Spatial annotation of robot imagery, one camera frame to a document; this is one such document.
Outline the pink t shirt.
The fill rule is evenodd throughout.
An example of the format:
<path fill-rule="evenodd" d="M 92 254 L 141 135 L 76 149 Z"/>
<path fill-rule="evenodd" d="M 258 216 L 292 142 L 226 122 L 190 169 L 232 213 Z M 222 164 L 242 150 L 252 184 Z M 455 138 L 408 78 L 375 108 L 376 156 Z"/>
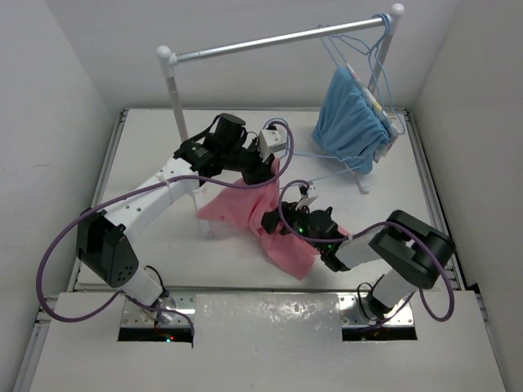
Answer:
<path fill-rule="evenodd" d="M 234 188 L 225 187 L 198 210 L 197 217 L 250 230 L 277 268 L 298 280 L 303 279 L 311 270 L 318 252 L 291 234 L 268 234 L 262 228 L 263 215 L 278 207 L 279 181 L 256 189 L 238 188 L 244 185 L 244 181 L 239 179 Z"/>

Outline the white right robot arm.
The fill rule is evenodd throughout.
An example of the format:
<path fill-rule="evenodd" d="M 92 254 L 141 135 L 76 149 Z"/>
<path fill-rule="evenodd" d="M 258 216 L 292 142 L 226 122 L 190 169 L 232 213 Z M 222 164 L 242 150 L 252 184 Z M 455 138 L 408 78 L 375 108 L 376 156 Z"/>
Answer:
<path fill-rule="evenodd" d="M 433 288 L 456 251 L 447 234 L 401 210 L 353 236 L 342 233 L 332 211 L 284 202 L 262 216 L 261 227 L 268 234 L 304 240 L 333 272 L 385 261 L 391 270 L 359 300 L 360 313 L 368 320 L 382 321 L 402 298 Z"/>

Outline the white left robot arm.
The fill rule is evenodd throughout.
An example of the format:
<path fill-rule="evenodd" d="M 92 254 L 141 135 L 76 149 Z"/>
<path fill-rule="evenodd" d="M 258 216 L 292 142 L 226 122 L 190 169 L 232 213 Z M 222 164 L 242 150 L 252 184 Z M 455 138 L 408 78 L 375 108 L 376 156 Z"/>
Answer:
<path fill-rule="evenodd" d="M 250 138 L 244 120 L 217 115 L 208 128 L 183 141 L 135 194 L 78 224 L 78 259 L 110 287 L 143 305 L 154 305 L 164 290 L 139 265 L 132 248 L 138 235 L 174 202 L 223 171 L 240 173 L 246 185 L 272 179 L 274 153 L 286 145 L 286 135 L 275 126 Z"/>

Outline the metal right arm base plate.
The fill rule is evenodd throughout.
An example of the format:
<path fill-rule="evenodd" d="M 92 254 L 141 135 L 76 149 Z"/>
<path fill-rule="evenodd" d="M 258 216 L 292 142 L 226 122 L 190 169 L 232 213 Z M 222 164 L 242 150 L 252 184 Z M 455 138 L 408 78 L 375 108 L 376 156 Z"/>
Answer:
<path fill-rule="evenodd" d="M 371 327 L 377 323 L 381 323 L 384 327 L 414 327 L 413 311 L 407 298 L 398 302 L 384 315 L 383 320 L 379 320 L 376 315 L 371 315 L 369 310 L 360 309 L 356 292 L 339 294 L 338 309 L 343 327 Z"/>

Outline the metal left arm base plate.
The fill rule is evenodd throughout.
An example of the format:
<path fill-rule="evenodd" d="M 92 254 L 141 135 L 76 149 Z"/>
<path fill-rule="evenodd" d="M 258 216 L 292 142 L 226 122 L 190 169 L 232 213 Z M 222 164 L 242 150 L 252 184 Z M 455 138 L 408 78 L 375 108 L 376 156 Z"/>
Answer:
<path fill-rule="evenodd" d="M 121 317 L 121 327 L 189 327 L 194 322 L 195 315 L 194 296 L 171 295 L 162 298 L 159 307 L 168 310 L 158 314 L 150 310 L 144 310 L 130 300 L 124 301 Z"/>

